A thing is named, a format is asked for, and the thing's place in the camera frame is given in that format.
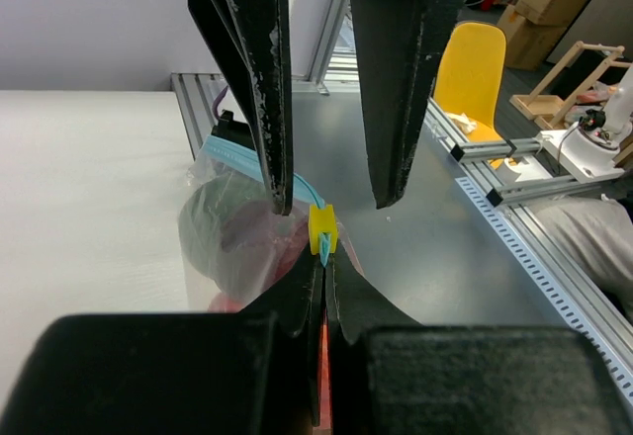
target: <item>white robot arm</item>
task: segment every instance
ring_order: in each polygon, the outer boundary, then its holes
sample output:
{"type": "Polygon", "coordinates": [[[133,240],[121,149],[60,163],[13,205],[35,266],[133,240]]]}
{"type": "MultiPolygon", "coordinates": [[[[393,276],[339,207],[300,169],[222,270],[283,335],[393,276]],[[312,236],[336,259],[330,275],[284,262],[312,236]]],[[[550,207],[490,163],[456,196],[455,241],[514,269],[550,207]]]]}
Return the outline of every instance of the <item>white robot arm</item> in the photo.
{"type": "Polygon", "coordinates": [[[620,85],[606,106],[604,106],[605,123],[602,130],[608,134],[607,139],[615,145],[631,133],[631,113],[633,113],[633,67],[629,67],[620,85]]]}

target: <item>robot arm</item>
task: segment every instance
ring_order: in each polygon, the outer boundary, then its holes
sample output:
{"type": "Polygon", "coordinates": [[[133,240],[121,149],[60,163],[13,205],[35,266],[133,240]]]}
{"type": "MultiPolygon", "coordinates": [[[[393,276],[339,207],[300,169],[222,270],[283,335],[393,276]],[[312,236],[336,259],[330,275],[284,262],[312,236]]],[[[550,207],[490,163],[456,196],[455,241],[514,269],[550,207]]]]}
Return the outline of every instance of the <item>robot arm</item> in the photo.
{"type": "MultiPolygon", "coordinates": [[[[293,197],[288,0],[188,0],[250,126],[268,197],[293,197]]],[[[365,142],[378,208],[405,193],[426,103],[464,0],[351,0],[365,142]]]]}
{"type": "Polygon", "coordinates": [[[602,130],[609,140],[619,145],[631,133],[633,113],[633,67],[629,67],[615,94],[604,106],[605,122],[602,130]]]}

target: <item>yellow plastic clip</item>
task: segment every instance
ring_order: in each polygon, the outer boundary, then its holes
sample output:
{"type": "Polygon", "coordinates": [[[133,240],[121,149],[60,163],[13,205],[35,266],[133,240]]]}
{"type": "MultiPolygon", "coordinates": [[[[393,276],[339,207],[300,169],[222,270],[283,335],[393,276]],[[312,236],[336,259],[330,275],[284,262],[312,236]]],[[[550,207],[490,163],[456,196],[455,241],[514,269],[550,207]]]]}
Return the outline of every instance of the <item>yellow plastic clip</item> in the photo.
{"type": "Polygon", "coordinates": [[[334,206],[327,205],[324,210],[320,210],[316,205],[310,205],[308,234],[310,235],[310,251],[313,255],[318,255],[318,235],[322,232],[329,232],[331,242],[329,253],[333,254],[336,251],[336,241],[338,240],[334,206]]]}

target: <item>gray pants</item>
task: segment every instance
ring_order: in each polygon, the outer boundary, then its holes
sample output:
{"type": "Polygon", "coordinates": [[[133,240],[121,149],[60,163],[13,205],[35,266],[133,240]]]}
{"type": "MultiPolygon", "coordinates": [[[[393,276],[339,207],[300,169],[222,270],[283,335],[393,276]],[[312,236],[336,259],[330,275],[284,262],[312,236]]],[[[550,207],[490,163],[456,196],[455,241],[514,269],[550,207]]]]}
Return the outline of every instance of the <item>gray pants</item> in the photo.
{"type": "Polygon", "coordinates": [[[615,201],[564,198],[530,207],[552,238],[633,322],[633,223],[615,201]]]}

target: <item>ziplock bag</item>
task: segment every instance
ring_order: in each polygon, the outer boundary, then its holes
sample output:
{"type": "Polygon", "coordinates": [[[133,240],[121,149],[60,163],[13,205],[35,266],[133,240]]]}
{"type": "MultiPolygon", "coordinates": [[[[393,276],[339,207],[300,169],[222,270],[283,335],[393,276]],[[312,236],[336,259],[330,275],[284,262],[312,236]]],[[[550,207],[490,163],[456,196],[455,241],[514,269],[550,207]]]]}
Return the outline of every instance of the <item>ziplock bag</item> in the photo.
{"type": "MultiPolygon", "coordinates": [[[[193,192],[180,212],[178,232],[192,310],[239,311],[283,278],[309,243],[310,204],[324,205],[295,174],[292,211],[275,215],[257,154],[213,135],[189,169],[189,184],[193,192]]],[[[340,222],[337,227],[359,269],[340,222]]]]}

